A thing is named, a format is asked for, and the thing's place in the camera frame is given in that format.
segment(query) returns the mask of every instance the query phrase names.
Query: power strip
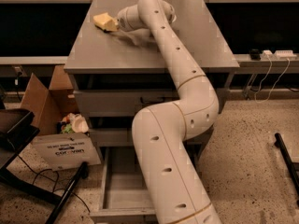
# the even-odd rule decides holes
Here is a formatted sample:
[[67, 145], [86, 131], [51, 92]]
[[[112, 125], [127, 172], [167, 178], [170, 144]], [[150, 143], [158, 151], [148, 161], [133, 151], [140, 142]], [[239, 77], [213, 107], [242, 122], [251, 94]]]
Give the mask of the power strip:
[[278, 59], [295, 59], [297, 56], [295, 54], [292, 53], [292, 50], [277, 50], [275, 51], [275, 56], [278, 58]]

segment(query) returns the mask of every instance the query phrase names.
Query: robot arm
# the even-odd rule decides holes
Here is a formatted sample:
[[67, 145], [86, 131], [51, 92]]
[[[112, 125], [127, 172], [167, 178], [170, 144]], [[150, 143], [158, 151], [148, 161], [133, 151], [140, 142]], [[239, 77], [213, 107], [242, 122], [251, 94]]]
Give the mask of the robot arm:
[[139, 0], [120, 11], [122, 30], [149, 28], [178, 90], [179, 100], [139, 111], [133, 141], [160, 224], [221, 223], [183, 141], [206, 131], [218, 116], [217, 95], [171, 29], [174, 9], [162, 0]]

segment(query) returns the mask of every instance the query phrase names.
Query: terrazzo floor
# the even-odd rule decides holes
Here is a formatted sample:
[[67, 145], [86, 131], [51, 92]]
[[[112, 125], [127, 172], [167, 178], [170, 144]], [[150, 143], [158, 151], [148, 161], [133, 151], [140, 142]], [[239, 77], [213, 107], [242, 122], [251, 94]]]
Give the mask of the terrazzo floor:
[[[299, 161], [299, 100], [228, 101], [215, 123], [214, 133], [200, 161], [200, 176], [223, 223], [299, 223], [297, 193], [280, 151], [274, 146], [281, 133], [292, 155]], [[37, 172], [48, 165], [29, 145], [21, 154]], [[8, 169], [33, 182], [33, 174], [20, 159]], [[102, 165], [90, 167], [75, 193], [92, 211], [99, 208]], [[61, 171], [56, 189], [73, 170]], [[55, 178], [48, 171], [44, 175]], [[52, 190], [53, 182], [39, 177], [36, 185]], [[0, 184], [0, 223], [45, 223], [53, 206]], [[83, 202], [72, 196], [56, 223], [93, 223]]]

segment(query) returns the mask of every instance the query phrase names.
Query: black panel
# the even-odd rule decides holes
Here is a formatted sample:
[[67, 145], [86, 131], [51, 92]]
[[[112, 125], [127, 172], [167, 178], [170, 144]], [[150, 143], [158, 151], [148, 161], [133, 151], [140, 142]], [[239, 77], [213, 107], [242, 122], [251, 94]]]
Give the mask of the black panel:
[[0, 56], [68, 56], [90, 4], [0, 4]]
[[234, 54], [250, 49], [299, 52], [299, 3], [206, 4]]

